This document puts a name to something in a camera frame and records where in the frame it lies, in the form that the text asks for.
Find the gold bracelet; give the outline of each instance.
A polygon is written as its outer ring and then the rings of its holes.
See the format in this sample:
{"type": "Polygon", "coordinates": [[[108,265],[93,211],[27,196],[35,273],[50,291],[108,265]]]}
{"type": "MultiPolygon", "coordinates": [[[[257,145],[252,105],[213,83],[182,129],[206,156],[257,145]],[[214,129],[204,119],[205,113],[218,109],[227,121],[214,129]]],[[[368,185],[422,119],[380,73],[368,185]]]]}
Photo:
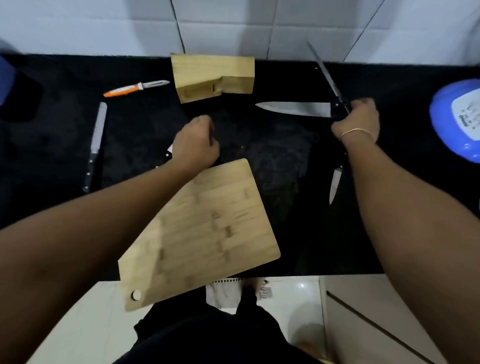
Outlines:
{"type": "Polygon", "coordinates": [[[348,134],[349,132],[354,132],[355,130],[360,130],[362,132],[365,132],[365,133],[368,133],[370,134],[370,136],[372,137],[373,141],[375,141],[375,138],[373,137],[373,134],[371,132],[369,132],[368,130],[365,130],[365,129],[362,129],[362,128],[355,128],[355,129],[352,129],[352,130],[349,130],[347,132],[344,132],[342,135],[340,135],[340,140],[342,140],[342,137],[345,135],[345,134],[348,134]]]}

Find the knife handle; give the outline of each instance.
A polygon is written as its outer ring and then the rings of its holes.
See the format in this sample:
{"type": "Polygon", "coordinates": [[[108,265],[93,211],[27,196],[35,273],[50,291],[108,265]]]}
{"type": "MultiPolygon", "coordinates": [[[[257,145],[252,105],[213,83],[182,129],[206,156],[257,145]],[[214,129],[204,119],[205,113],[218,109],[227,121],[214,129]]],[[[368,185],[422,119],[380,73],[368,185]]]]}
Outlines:
{"type": "Polygon", "coordinates": [[[90,189],[92,188],[93,172],[95,170],[95,162],[97,157],[97,153],[91,153],[90,158],[88,159],[87,173],[85,175],[84,185],[82,186],[82,191],[86,194],[90,193],[90,189]]]}

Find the black granite countertop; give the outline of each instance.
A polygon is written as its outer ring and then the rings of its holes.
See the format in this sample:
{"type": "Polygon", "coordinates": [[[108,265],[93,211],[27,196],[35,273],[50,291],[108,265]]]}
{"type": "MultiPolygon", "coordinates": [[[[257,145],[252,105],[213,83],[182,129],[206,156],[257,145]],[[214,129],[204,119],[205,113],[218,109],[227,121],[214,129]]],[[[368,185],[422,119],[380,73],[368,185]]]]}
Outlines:
{"type": "MultiPolygon", "coordinates": [[[[173,80],[168,58],[10,56],[43,86],[36,116],[0,121],[0,226],[81,196],[98,103],[110,89],[173,80]]],[[[379,145],[402,167],[479,214],[480,166],[449,151],[428,107],[442,86],[479,76],[473,67],[328,64],[347,98],[374,97],[379,145]]],[[[261,101],[330,101],[314,62],[257,61],[252,95],[222,95],[181,105],[173,84],[107,100],[102,168],[105,188],[162,164],[175,133],[192,117],[216,124],[220,159],[247,158],[282,257],[244,275],[379,273],[344,165],[328,204],[333,170],[345,164],[331,121],[268,112],[261,101]]],[[[105,279],[116,279],[115,264],[105,279]]]]}

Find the cabinet door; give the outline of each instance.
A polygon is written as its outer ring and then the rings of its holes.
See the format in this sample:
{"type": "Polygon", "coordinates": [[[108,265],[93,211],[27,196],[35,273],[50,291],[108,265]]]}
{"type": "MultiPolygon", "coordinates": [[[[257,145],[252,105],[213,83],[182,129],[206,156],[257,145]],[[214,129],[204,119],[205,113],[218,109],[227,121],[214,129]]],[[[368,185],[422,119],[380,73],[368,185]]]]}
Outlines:
{"type": "Polygon", "coordinates": [[[349,349],[350,351],[362,353],[366,351],[376,353],[381,357],[384,354],[382,347],[390,350],[395,348],[395,351],[390,353],[390,361],[386,361],[390,363],[393,363],[391,360],[393,360],[396,350],[408,352],[400,344],[328,297],[326,291],[435,364],[447,364],[432,339],[402,301],[385,274],[323,276],[321,277],[321,290],[327,341],[332,346],[342,350],[346,349],[342,340],[342,337],[345,337],[345,341],[352,344],[355,342],[353,349],[349,349]],[[370,335],[373,331],[376,333],[368,337],[367,334],[370,335]],[[385,346],[384,341],[391,343],[385,346]]]}

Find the sticker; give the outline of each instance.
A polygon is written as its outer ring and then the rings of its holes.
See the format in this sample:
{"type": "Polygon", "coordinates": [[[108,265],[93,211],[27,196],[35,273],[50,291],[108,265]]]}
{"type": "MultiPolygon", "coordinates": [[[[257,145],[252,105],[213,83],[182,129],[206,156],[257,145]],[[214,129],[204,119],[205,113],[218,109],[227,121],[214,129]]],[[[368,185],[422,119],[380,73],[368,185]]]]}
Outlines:
{"type": "Polygon", "coordinates": [[[472,140],[480,140],[480,88],[452,102],[452,112],[459,128],[472,140]]]}

